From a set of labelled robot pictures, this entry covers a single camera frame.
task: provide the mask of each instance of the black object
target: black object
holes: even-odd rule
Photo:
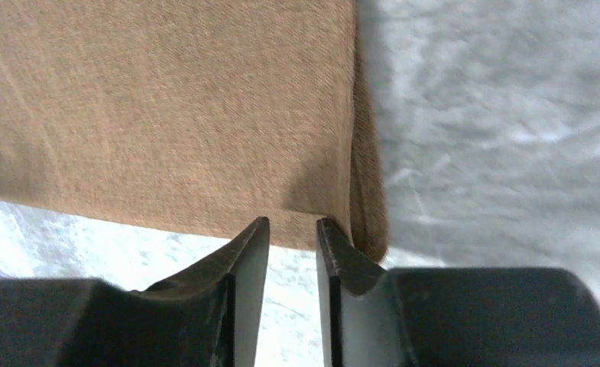
[[[146,291],[0,280],[0,366],[252,367],[268,219]]]
[[[327,367],[600,367],[600,308],[568,271],[385,271],[317,223]]]

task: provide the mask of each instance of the gray concrete floor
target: gray concrete floor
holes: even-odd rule
[[[359,7],[391,219],[384,264],[563,266],[600,300],[600,1]],[[0,203],[12,276],[140,288],[221,244]],[[271,254],[258,365],[321,365],[314,266],[311,253]]]

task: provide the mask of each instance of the black plastic part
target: black plastic part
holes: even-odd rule
[[[252,367],[270,226],[146,291],[103,281],[0,280],[0,366]]]
[[[600,308],[554,268],[385,271],[317,223],[325,365],[600,367]]]

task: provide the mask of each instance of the fabric fold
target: fabric fold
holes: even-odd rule
[[[314,249],[387,221],[355,4],[1,2],[0,200]]]

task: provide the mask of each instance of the textured fabric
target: textured fabric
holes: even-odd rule
[[[0,200],[302,249],[331,216],[379,260],[356,39],[351,0],[0,2]]]

